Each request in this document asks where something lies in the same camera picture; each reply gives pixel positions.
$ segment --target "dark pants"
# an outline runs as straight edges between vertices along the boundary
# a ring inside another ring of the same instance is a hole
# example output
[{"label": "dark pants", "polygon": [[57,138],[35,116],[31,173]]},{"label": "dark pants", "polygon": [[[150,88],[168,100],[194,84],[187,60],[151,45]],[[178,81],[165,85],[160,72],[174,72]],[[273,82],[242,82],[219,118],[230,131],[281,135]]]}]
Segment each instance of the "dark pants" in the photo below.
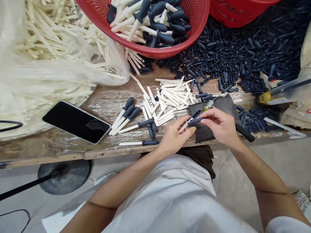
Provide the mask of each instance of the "dark pants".
[{"label": "dark pants", "polygon": [[[145,156],[146,154],[148,153],[142,153],[139,158]],[[212,180],[215,179],[216,174],[212,168],[212,159],[214,158],[214,155],[209,145],[183,147],[176,154],[184,155],[191,158],[193,161],[195,161],[201,167],[204,167],[209,172]]]}]

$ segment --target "hand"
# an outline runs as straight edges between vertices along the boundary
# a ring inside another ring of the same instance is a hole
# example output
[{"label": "hand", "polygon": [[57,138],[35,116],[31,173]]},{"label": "hand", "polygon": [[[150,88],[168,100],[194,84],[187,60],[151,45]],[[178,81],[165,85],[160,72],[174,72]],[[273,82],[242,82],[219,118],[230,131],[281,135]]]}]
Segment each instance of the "hand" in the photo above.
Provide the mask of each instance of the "hand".
[{"label": "hand", "polygon": [[201,123],[209,127],[215,138],[229,147],[240,141],[236,134],[234,117],[217,108],[211,108],[203,112],[199,117],[205,117]]},{"label": "hand", "polygon": [[190,118],[191,116],[182,116],[165,127],[163,138],[157,148],[159,153],[164,156],[163,159],[179,151],[187,139],[194,134],[196,127],[187,127],[180,134],[178,133],[181,126]]}]

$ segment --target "wooden workbench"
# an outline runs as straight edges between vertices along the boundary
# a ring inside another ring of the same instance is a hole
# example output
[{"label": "wooden workbench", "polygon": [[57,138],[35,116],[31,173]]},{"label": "wooden workbench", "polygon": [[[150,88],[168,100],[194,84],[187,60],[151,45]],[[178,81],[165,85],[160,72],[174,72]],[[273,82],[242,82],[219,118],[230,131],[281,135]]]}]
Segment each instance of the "wooden workbench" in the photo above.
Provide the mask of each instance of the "wooden workbench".
[{"label": "wooden workbench", "polygon": [[[139,80],[145,87],[146,91],[146,86],[150,86],[155,94],[156,87],[160,87],[159,82],[156,82],[155,78],[173,79],[175,74],[170,73],[169,70],[166,69],[159,69],[155,64],[153,64],[153,69],[154,72],[139,76]],[[238,92],[231,93],[233,101],[246,108],[252,108],[254,105],[254,97],[251,93],[245,93],[242,91],[240,86],[239,88],[240,90]],[[202,87],[202,90],[214,95],[219,95],[217,80],[209,81]],[[142,106],[142,91],[137,86],[136,81],[132,78],[128,83],[122,86],[98,86],[82,108],[112,124],[130,96],[133,96],[136,99],[136,106]],[[186,115],[187,113],[187,109],[181,110],[175,115],[175,118],[181,115]],[[127,127],[142,121],[144,121],[144,117],[142,113],[140,113],[133,122],[130,122],[127,125]],[[159,131],[156,133],[157,140],[161,140],[164,126],[165,125],[159,127]],[[285,135],[289,135],[289,132],[278,131],[266,133],[263,131],[254,136],[261,138]],[[148,132],[145,129],[132,130],[116,136],[107,136],[98,145],[90,144],[59,129],[52,129],[24,138],[0,142],[0,169],[59,161],[78,159],[89,160],[124,154],[142,153],[151,151],[156,147],[118,147],[120,141],[142,140],[149,140]],[[201,145],[212,143],[217,143],[217,140],[206,141],[201,143]],[[195,135],[193,135],[185,144],[185,146],[196,145],[200,144],[195,144]]]}]

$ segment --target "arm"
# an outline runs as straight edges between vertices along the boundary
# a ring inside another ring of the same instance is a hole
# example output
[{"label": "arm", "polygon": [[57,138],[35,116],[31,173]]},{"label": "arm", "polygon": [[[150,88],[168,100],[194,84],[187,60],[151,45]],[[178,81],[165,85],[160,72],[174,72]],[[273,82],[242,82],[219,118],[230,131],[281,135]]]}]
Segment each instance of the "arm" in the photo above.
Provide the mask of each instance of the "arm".
[{"label": "arm", "polygon": [[192,136],[196,130],[195,127],[186,128],[182,134],[178,133],[180,126],[189,118],[190,116],[184,116],[167,125],[157,149],[106,182],[77,212],[61,233],[100,233],[112,221],[118,207],[155,166],[176,153]]},{"label": "arm", "polygon": [[289,193],[282,179],[237,136],[232,115],[217,108],[201,114],[201,121],[221,143],[227,145],[255,187],[263,228],[275,217],[288,216],[310,223]]}]

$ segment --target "black pole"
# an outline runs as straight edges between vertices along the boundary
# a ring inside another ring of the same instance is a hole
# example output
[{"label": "black pole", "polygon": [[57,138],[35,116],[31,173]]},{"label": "black pole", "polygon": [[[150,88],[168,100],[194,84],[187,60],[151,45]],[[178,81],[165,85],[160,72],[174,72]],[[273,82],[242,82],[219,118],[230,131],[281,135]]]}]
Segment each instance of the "black pole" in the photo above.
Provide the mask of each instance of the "black pole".
[{"label": "black pole", "polygon": [[28,184],[25,184],[25,185],[22,185],[20,187],[15,188],[15,189],[12,189],[12,190],[10,190],[10,191],[8,191],[6,193],[0,194],[0,201],[2,201],[4,199],[7,199],[8,197],[11,197],[11,196],[13,196],[15,194],[18,194],[18,193],[20,193],[22,191],[25,191],[26,189],[32,188],[33,186],[41,184],[41,183],[43,183],[43,182],[45,182],[47,180],[50,180],[52,178],[53,178],[53,176],[51,174],[49,174],[49,175],[44,176],[44,177],[42,177],[40,179],[32,181],[32,182],[30,182]]}]

